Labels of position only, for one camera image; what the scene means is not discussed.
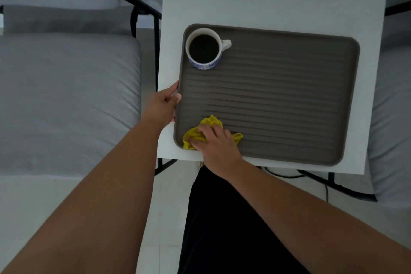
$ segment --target white floor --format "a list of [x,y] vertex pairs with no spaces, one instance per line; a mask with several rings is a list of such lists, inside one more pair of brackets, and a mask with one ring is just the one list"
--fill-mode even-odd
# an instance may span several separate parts
[[[143,76],[153,78],[152,31],[137,33],[143,45]],[[143,83],[143,98],[154,89]],[[271,169],[280,174],[294,171]],[[182,235],[191,185],[198,163],[179,161],[155,178],[154,191],[137,273],[177,272]],[[288,179],[322,199],[323,185],[308,178]],[[362,192],[372,192],[369,174],[336,175],[336,182]],[[58,204],[79,183],[70,179],[0,177],[0,271],[24,246]],[[394,240],[411,248],[411,211],[394,211],[377,203],[367,203],[330,190],[330,203],[356,216]]]

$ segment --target person's left hand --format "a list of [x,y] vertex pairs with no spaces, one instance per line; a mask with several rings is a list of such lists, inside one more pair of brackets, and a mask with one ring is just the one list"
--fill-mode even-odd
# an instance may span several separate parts
[[174,109],[181,100],[181,94],[177,93],[178,82],[170,88],[153,94],[148,101],[147,107],[141,116],[141,120],[148,120],[157,124],[161,129],[167,126],[174,116]]

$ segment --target tray rim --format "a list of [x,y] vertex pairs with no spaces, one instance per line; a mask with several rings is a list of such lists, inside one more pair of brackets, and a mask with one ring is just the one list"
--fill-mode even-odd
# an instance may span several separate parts
[[[348,125],[349,125],[349,120],[350,120],[350,115],[351,115],[351,105],[352,105],[354,89],[355,89],[356,81],[357,81],[358,62],[359,62],[360,54],[361,54],[360,43],[355,38],[352,38],[352,37],[349,37],[349,36],[337,36],[337,35],[325,35],[325,34],[316,34],[316,33],[277,31],[277,30],[261,29],[261,28],[235,27],[235,26],[225,26],[225,25],[193,23],[193,24],[186,27],[186,29],[184,30],[184,33],[183,33],[183,37],[182,37],[182,50],[181,50],[181,58],[180,58],[180,74],[178,75],[178,89],[177,89],[178,93],[180,93],[180,82],[181,82],[181,77],[182,77],[182,64],[183,64],[183,61],[184,61],[185,39],[186,39],[187,31],[190,28],[196,27],[196,26],[198,26],[198,28],[202,28],[202,27],[210,28],[210,29],[213,29],[213,27],[214,28],[232,28],[232,29],[237,29],[237,30],[247,30],[247,31],[256,31],[256,32],[264,32],[264,33],[293,34],[293,35],[315,36],[315,37],[333,38],[333,39],[339,38],[339,39],[347,39],[347,40],[353,42],[355,47],[356,47],[357,58],[356,58],[356,61],[355,61],[355,70],[353,72],[354,78],[353,78],[353,82],[352,82],[352,89],[351,89],[351,93],[348,97],[349,104],[348,104],[348,109],[347,109],[347,124],[346,124],[345,129],[344,129],[344,140],[342,142],[342,148],[343,149],[342,149],[341,157],[338,160],[336,160],[336,162],[333,162],[333,163],[321,163],[321,162],[309,162],[309,161],[296,161],[295,159],[291,159],[291,158],[270,159],[270,158],[266,158],[266,157],[244,156],[244,157],[248,157],[248,158],[260,158],[260,159],[268,159],[268,160],[273,160],[273,161],[295,162],[295,163],[301,163],[301,164],[307,164],[307,165],[320,165],[320,166],[329,166],[329,167],[338,165],[342,161],[342,159],[344,157],[344,153],[345,153],[345,144],[346,144],[346,141],[347,141],[347,131],[348,131]],[[177,145],[177,147],[183,149],[183,147],[178,143],[177,138],[176,138],[177,120],[178,120],[179,115],[180,115],[180,105],[178,104],[176,106],[176,116],[175,116],[175,123],[174,123],[174,128],[173,128],[173,140],[174,140],[174,143]]]

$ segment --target brown tray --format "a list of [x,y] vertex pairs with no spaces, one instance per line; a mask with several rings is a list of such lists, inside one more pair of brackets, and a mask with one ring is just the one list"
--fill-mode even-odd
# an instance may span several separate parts
[[[233,46],[198,70],[188,35],[208,27]],[[204,24],[189,26],[182,46],[174,140],[211,114],[244,138],[248,157],[335,165],[344,153],[360,46],[352,38]]]

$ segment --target cup handle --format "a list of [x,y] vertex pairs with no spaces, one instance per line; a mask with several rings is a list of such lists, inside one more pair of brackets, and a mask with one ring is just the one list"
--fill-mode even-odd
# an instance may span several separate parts
[[231,47],[231,40],[222,40],[221,44],[222,44],[221,52],[223,52],[224,50],[227,50],[228,48]]

